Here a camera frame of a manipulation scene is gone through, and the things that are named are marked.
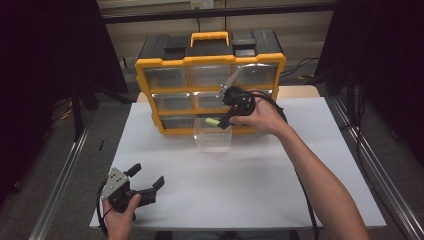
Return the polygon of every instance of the forearm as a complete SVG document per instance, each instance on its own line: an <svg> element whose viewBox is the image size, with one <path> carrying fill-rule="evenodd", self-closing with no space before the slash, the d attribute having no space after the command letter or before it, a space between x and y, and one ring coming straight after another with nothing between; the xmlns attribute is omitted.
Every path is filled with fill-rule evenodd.
<svg viewBox="0 0 424 240"><path fill-rule="evenodd" d="M312 207L334 239L368 239L349 192L288 125L276 134L301 179Z"/></svg>

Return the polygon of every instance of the person's left hand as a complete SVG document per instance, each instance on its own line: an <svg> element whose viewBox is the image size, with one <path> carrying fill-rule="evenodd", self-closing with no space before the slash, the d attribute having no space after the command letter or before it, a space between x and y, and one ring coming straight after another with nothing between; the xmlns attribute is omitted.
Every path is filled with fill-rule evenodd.
<svg viewBox="0 0 424 240"><path fill-rule="evenodd" d="M109 200L103 201L103 214L106 213L105 221L109 240L126 240L130 238L133 228L133 214L140 200L140 194L134 195L124 213L119 213L112 209L112 204L110 204Z"/></svg>

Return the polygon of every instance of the wall socket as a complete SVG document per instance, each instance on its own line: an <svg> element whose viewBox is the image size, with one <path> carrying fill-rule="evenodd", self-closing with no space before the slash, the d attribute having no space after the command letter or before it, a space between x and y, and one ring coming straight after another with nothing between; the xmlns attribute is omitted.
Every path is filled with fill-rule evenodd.
<svg viewBox="0 0 424 240"><path fill-rule="evenodd" d="M213 9L214 0L191 0L191 10Z"/></svg>

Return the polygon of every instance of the yellow handle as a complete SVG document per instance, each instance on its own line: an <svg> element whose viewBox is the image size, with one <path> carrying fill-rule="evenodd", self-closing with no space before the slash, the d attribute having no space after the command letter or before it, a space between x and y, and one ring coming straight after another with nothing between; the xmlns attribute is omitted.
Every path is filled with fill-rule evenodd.
<svg viewBox="0 0 424 240"><path fill-rule="evenodd" d="M228 32L206 32L206 33L193 33L191 34L190 47L193 47L195 40L215 40L215 39L225 39L227 46L230 45L228 40Z"/></svg>

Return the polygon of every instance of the white table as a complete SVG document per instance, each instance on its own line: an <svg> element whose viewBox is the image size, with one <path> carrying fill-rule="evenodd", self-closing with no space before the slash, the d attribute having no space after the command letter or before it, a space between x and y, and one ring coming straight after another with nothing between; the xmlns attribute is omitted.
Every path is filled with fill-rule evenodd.
<svg viewBox="0 0 424 240"><path fill-rule="evenodd" d="M368 227L385 221L323 98L278 100L290 125L343 182ZM270 135L233 135L228 153L197 151L191 137L161 135L147 103L131 108L112 167L142 170L131 189L165 185L157 202L138 208L135 228L246 230L311 227L306 201L279 141ZM90 226L97 227L93 215Z"/></svg>

